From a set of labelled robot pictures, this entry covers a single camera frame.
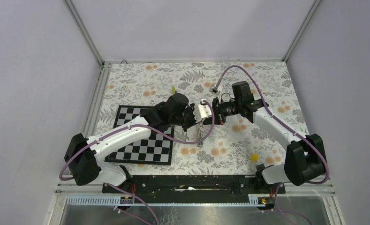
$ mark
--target chessboard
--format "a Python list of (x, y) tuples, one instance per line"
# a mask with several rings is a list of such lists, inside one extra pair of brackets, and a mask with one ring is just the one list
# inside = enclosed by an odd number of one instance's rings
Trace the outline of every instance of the chessboard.
[[(130, 122), (141, 112), (151, 106), (120, 105), (117, 110), (114, 127)], [(173, 137), (174, 127), (170, 127), (164, 134)], [(105, 158), (106, 162), (139, 163), (171, 165), (173, 141), (161, 134), (153, 134), (148, 139), (137, 140), (118, 149)]]

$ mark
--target yellow object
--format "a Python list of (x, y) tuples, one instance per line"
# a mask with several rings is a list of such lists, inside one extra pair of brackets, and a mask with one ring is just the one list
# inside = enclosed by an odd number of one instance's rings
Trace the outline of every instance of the yellow object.
[(254, 154), (251, 156), (251, 161), (256, 162), (259, 159), (259, 156), (257, 154)]

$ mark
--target checkered board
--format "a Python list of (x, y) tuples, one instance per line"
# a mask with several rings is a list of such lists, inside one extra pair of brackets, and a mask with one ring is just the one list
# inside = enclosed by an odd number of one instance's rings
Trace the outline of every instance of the checkered board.
[[(114, 128), (130, 122), (141, 112), (151, 106), (120, 105), (117, 110)], [(168, 136), (174, 136), (174, 127), (166, 132)], [(105, 158), (106, 162), (115, 163), (140, 163), (171, 165), (173, 141), (160, 134), (153, 134), (148, 139), (137, 140), (117, 152), (113, 152)]]

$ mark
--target floral pattern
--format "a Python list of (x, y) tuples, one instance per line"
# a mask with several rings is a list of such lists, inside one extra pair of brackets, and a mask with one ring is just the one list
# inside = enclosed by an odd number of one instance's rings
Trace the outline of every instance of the floral pattern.
[[(190, 103), (202, 98), (212, 101), (209, 92), (230, 65), (243, 66), (256, 80), (272, 111), (297, 131), (307, 133), (299, 103), (284, 62), (255, 63), (145, 63), (113, 64), (98, 117), (96, 133), (113, 128), (119, 105), (156, 105), (172, 95), (172, 87), (186, 95)], [(256, 88), (239, 69), (230, 69), (223, 78), (223, 92), (233, 96), (232, 83), (247, 81), (255, 98)], [(206, 134), (210, 126), (203, 126)], [(175, 138), (195, 141), (196, 129), (175, 128)], [(174, 143), (172, 164), (124, 164), (132, 175), (253, 174), (255, 166), (283, 163), (285, 150), (271, 135), (240, 115), (227, 117), (225, 125), (215, 126), (203, 147)]]

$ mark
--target gray floor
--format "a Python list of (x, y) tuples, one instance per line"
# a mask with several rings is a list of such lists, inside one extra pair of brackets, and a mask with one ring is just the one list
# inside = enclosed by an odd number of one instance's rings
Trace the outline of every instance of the gray floor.
[[(308, 217), (313, 225), (328, 225), (329, 220), (319, 197), (280, 197), (282, 209), (295, 210)], [(255, 207), (153, 207), (161, 225), (287, 225), (279, 212), (260, 213)], [(132, 207), (128, 212), (154, 223), (146, 207)], [(308, 222), (297, 215), (287, 215), (298, 225)], [(137, 219), (118, 214), (109, 206), (68, 205), (62, 225), (143, 225)]]

